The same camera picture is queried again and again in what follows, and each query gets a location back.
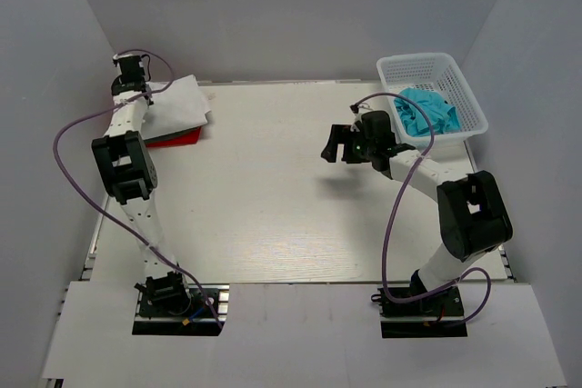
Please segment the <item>white t shirt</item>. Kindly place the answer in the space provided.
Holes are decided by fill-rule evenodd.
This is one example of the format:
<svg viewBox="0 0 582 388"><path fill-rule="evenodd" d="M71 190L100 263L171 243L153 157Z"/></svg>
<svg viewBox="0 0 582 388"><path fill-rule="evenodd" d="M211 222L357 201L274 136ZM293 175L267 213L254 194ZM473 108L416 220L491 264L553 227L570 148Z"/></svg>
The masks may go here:
<svg viewBox="0 0 582 388"><path fill-rule="evenodd" d="M153 140L194 129L208 123L209 101L194 75L176 79L163 93L152 97L141 134Z"/></svg>

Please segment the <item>blue t shirt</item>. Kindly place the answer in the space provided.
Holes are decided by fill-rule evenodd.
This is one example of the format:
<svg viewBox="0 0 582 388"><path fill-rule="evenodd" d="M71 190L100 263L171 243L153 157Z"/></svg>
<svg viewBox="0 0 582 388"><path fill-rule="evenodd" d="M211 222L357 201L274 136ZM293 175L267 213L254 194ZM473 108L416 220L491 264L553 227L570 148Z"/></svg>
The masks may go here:
<svg viewBox="0 0 582 388"><path fill-rule="evenodd" d="M396 98L394 104L408 135L430 136L430 126L434 134L452 134L461 130L456 108L440 93L406 88L400 95L405 100Z"/></svg>

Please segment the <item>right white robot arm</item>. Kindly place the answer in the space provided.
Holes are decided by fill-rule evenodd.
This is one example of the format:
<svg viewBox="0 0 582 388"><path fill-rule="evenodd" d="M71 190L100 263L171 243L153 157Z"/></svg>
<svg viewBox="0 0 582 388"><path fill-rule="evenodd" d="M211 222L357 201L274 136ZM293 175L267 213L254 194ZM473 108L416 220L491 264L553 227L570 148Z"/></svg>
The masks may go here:
<svg viewBox="0 0 582 388"><path fill-rule="evenodd" d="M369 163L401 186L398 207L408 187L437 206L441 243L410 279L408 297L386 291L389 302L411 303L420 313L433 313L444 302L443 292L476 270L475 261L513 236L513 227L495 177L487 171L463 173L428 156L427 149L399 143L383 111L362 114L352 124L334 124L322 158L333 163Z"/></svg>

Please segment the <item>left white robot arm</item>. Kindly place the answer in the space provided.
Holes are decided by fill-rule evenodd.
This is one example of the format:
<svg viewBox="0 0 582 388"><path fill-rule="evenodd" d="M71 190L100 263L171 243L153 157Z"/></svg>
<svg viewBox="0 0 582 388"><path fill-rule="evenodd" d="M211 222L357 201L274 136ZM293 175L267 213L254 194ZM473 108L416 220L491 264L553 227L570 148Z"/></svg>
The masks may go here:
<svg viewBox="0 0 582 388"><path fill-rule="evenodd" d="M107 194L116 200L136 233L144 281L135 285L147 303L173 314L186 312L192 292L168 249L156 211L156 168L141 135L153 104L144 59L149 54L124 52L113 57L119 75L111 84L115 109L104 135L91 149Z"/></svg>

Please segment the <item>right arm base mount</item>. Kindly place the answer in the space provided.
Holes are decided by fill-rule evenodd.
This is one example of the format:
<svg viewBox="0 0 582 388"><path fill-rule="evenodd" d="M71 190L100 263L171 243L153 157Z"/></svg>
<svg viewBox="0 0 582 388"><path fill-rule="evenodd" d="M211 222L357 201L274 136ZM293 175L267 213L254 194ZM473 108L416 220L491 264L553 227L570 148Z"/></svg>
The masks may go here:
<svg viewBox="0 0 582 388"><path fill-rule="evenodd" d="M413 303L393 303L378 288L370 300L379 309L383 339L467 337L464 306L456 287Z"/></svg>

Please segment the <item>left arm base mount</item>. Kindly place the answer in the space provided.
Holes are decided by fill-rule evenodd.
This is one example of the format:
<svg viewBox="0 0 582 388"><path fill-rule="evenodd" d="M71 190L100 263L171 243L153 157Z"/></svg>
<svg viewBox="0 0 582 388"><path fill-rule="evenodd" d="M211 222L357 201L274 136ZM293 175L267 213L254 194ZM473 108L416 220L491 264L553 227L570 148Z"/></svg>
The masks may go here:
<svg viewBox="0 0 582 388"><path fill-rule="evenodd" d="M214 337L226 324L229 287L197 287L170 272L135 284L138 299L132 334L137 336Z"/></svg>

